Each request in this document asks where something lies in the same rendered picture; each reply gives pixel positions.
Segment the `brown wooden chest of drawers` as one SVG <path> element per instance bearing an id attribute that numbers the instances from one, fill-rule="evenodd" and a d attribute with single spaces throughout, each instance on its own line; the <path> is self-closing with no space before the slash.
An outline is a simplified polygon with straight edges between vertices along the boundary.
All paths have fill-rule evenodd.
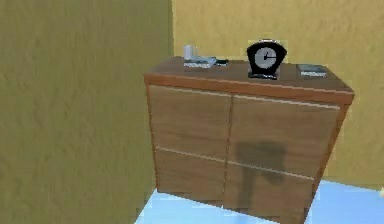
<path id="1" fill-rule="evenodd" d="M 250 78 L 245 61 L 144 76 L 156 188 L 278 224 L 304 224 L 354 92 L 333 72 Z"/>

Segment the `white mug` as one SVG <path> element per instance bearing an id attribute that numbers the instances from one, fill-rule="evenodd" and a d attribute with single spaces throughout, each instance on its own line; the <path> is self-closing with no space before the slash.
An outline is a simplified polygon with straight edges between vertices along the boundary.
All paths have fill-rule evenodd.
<path id="1" fill-rule="evenodd" d="M 193 45 L 185 45 L 183 48 L 184 59 L 194 60 L 197 57 L 197 47 Z"/>

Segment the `black table clock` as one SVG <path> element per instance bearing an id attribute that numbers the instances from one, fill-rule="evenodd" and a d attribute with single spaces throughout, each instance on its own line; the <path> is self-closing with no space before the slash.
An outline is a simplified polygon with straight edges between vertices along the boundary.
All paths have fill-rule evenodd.
<path id="1" fill-rule="evenodd" d="M 249 61 L 249 78 L 276 80 L 287 50 L 275 40 L 263 39 L 250 45 L 246 53 Z"/>

